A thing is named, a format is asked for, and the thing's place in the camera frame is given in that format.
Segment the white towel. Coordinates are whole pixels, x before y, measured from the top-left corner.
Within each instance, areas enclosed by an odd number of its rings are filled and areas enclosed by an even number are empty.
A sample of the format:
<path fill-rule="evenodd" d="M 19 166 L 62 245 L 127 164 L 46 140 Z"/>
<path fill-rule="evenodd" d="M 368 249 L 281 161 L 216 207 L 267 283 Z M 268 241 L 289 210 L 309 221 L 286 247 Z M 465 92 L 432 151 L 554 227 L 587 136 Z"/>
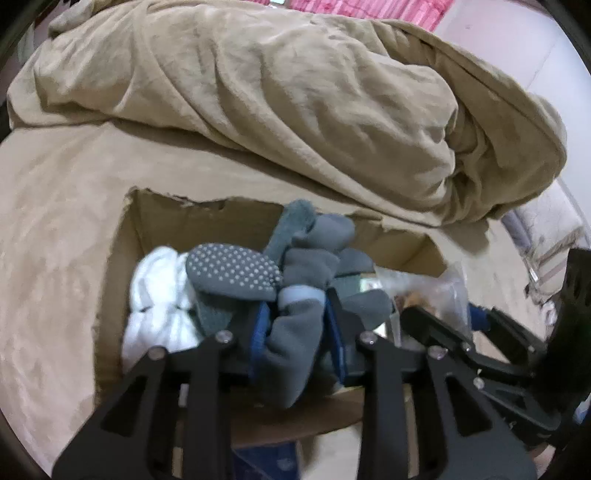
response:
<path fill-rule="evenodd" d="M 159 246 L 137 264 L 122 338 L 123 372 L 153 346 L 174 353 L 197 346 L 204 337 L 195 326 L 197 300 L 185 272 L 186 257 L 185 253 Z"/>

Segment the grey sock bundle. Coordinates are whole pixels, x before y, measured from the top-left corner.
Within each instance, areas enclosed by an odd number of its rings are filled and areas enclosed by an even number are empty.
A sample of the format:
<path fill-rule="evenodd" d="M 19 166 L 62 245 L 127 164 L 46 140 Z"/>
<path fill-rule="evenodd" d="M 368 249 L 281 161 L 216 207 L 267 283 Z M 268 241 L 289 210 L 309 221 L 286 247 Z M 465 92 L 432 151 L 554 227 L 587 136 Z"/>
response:
<path fill-rule="evenodd" d="M 342 308 L 360 317 L 367 330 L 384 324 L 393 302 L 380 289 L 353 293 L 363 273 L 375 271 L 374 261 L 349 247 L 356 227 L 339 214 L 318 215 L 305 200 L 283 208 L 264 254 L 283 273 L 277 294 L 279 314 L 270 321 L 256 360 L 259 398 L 266 405 L 287 409 L 304 393 L 315 367 L 324 330 L 327 291 L 339 289 Z"/>

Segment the grey dotted grip sock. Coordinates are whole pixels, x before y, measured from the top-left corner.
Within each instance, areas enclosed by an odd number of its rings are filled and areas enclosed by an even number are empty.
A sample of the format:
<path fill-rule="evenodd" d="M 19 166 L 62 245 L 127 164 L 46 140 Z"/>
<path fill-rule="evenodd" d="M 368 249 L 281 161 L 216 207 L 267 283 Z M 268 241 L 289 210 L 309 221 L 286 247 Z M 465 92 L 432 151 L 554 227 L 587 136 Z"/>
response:
<path fill-rule="evenodd" d="M 187 254 L 185 271 L 195 291 L 242 301 L 273 302 L 283 282 L 273 259 L 225 243 L 195 246 Z"/>

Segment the clear plastic snack bag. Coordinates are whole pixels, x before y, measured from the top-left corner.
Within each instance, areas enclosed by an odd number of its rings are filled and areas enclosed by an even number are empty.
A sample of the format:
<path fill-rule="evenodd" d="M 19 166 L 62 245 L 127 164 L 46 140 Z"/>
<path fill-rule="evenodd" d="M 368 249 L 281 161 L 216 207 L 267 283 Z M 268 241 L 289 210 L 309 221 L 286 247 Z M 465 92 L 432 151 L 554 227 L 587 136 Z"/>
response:
<path fill-rule="evenodd" d="M 398 316 L 408 307 L 419 306 L 472 339 L 466 275 L 460 263 L 452 264 L 439 277 L 382 267 L 376 268 L 376 274 Z"/>

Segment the blue white tissue pack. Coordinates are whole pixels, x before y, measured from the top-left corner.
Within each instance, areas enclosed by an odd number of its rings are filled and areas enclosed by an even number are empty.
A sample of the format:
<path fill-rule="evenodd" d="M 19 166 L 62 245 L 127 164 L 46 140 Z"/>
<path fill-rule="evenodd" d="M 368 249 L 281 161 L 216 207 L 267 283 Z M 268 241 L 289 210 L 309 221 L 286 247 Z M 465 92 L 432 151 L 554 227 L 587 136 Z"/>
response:
<path fill-rule="evenodd" d="M 300 480 L 297 443 L 242 448 L 232 451 L 236 480 Z"/>

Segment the patterned pillow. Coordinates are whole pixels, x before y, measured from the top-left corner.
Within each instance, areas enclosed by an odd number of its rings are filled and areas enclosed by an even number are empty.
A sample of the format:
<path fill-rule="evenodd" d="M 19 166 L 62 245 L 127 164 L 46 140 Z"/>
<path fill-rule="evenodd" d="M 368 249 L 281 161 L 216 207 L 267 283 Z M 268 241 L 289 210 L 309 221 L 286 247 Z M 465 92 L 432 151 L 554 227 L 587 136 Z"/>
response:
<path fill-rule="evenodd" d="M 569 251 L 590 247 L 587 225 L 558 181 L 539 197 L 506 213 L 502 223 L 528 270 L 526 295 L 539 305 L 560 292 Z"/>

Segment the tan rumpled blanket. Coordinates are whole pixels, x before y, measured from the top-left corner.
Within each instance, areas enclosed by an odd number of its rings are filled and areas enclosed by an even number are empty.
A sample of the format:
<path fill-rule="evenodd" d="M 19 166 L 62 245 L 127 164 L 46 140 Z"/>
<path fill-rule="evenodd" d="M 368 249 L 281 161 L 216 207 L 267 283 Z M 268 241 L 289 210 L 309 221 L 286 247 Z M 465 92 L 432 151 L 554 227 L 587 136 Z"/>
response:
<path fill-rule="evenodd" d="M 8 106 L 31 127 L 194 132 L 433 227 L 502 215 L 567 160 L 551 104 L 420 27 L 242 1 L 80 2 Z"/>

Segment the brown cardboard box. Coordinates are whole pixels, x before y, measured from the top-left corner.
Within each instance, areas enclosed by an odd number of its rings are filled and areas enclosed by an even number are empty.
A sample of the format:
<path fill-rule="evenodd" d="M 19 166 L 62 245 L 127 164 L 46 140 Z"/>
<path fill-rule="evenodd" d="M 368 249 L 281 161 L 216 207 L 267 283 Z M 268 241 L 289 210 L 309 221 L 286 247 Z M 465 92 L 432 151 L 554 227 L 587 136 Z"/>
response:
<path fill-rule="evenodd" d="M 187 251 L 204 242 L 238 244 L 260 250 L 270 240 L 283 208 L 280 204 L 233 197 L 211 202 L 131 189 L 121 211 L 104 270 L 93 327 L 94 402 L 100 404 L 121 381 L 120 346 L 127 323 L 132 273 L 157 246 Z M 448 267 L 432 238 L 383 225 L 375 214 L 354 213 L 356 247 L 380 266 L 440 276 Z M 347 389 L 288 410 L 238 407 L 231 418 L 235 448 L 280 444 L 344 429 L 363 417 L 363 391 Z"/>

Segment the beige bed sheet mattress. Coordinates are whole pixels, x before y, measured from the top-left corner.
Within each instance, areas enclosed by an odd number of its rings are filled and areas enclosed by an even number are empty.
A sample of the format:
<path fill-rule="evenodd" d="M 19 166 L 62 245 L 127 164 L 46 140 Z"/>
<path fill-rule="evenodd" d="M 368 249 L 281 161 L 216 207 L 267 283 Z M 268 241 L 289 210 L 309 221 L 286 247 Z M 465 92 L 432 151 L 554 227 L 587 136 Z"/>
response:
<path fill-rule="evenodd" d="M 20 128 L 1 145 L 1 408 L 44 471 L 93 408 L 92 326 L 127 192 L 353 200 L 198 134 L 126 121 Z"/>

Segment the pink window curtains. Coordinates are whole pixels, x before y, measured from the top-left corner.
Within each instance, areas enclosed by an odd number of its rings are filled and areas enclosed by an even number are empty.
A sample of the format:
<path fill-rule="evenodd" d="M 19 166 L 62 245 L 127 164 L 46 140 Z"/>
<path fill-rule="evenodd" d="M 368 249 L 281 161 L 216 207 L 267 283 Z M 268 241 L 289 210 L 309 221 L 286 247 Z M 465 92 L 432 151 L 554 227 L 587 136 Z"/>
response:
<path fill-rule="evenodd" d="M 453 0 L 252 0 L 264 6 L 360 19 L 402 20 L 433 32 Z"/>

